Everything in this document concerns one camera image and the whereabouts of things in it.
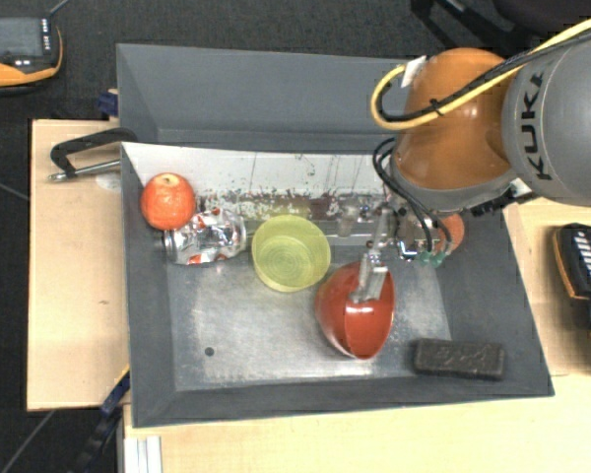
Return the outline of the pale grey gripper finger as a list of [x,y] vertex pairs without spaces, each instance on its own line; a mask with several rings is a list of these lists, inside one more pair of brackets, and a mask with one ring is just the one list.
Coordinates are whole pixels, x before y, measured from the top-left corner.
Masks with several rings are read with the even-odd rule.
[[385,265],[370,264],[366,270],[365,298],[379,300],[389,270]]
[[373,263],[370,256],[366,253],[359,266],[358,285],[351,293],[351,300],[360,304],[370,299],[371,279],[373,276]]

